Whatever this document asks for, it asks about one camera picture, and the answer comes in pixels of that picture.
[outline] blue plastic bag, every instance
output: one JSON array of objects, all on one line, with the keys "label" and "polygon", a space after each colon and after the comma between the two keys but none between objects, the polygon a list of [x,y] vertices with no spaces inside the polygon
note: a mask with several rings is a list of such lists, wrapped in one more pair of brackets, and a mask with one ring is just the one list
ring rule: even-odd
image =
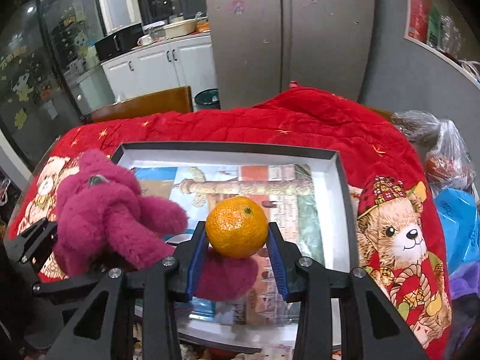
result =
[{"label": "blue plastic bag", "polygon": [[480,259],[479,212],[472,195],[447,188],[435,199],[447,248],[448,272]]}]

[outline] cartoon bear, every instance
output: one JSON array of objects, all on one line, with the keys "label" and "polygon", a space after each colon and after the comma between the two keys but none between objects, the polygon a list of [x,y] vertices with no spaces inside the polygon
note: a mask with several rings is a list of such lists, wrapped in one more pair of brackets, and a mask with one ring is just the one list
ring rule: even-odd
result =
[{"label": "cartoon bear", "polygon": [[401,183],[398,181],[397,191],[382,191],[385,187],[377,183],[373,191],[376,203],[366,208],[362,196],[369,191],[362,192],[358,211],[363,212],[357,218],[361,266],[367,265],[374,252],[378,252],[380,265],[390,269],[405,269],[427,258],[420,220],[422,200],[415,192],[407,196]]},{"label": "cartoon bear", "polygon": [[422,182],[375,176],[363,190],[350,187],[357,208],[359,265],[397,308],[424,348],[450,325],[442,261],[429,252],[422,232],[426,199]]},{"label": "cartoon bear", "polygon": [[18,78],[17,83],[11,89],[17,93],[18,101],[28,101],[28,95],[33,92],[33,88],[30,88],[27,83],[29,77],[30,73],[25,72]]},{"label": "cartoon bear", "polygon": [[[18,225],[17,234],[23,233],[40,219],[47,218],[49,221],[57,219],[54,213],[57,203],[57,188],[67,176],[75,173],[78,173],[76,159],[71,161],[70,157],[58,156],[52,156],[48,159],[38,176],[37,195],[28,203],[25,215]],[[58,267],[53,253],[40,272],[48,278],[65,278],[65,274]]]}]

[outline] bear's eye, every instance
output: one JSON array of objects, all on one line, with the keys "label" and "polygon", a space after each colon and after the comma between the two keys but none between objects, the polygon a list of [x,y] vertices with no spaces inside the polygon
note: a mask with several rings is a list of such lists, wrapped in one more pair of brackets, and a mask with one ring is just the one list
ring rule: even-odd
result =
[{"label": "bear's eye", "polygon": [[395,233],[395,229],[392,227],[392,226],[388,226],[386,229],[385,229],[385,235],[387,237],[392,237],[392,235]]}]

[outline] red blanket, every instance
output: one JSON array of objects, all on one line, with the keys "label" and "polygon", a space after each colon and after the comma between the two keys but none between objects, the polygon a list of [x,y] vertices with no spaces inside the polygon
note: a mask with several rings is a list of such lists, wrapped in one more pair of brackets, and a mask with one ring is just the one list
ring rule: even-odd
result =
[{"label": "red blanket", "polygon": [[[443,270],[446,249],[431,194],[424,187],[422,165],[389,122],[327,92],[294,88],[253,108],[168,112],[75,128],[57,143],[26,193],[10,236],[45,216],[55,220],[56,187],[76,172],[76,158],[83,151],[97,148],[111,155],[121,143],[145,140],[271,143],[339,151],[358,209],[361,265],[397,307],[430,358],[442,358],[451,321]],[[413,249],[402,246],[412,239]],[[55,265],[50,259],[42,270],[46,280],[62,277]]]}]

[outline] microwave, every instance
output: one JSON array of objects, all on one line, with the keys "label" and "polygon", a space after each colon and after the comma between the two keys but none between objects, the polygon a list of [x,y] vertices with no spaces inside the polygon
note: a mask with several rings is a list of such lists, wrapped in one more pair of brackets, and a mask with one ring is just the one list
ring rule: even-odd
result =
[{"label": "microwave", "polygon": [[129,52],[137,46],[137,41],[143,36],[142,24],[137,23],[111,33],[95,43],[100,62],[108,61]]}]

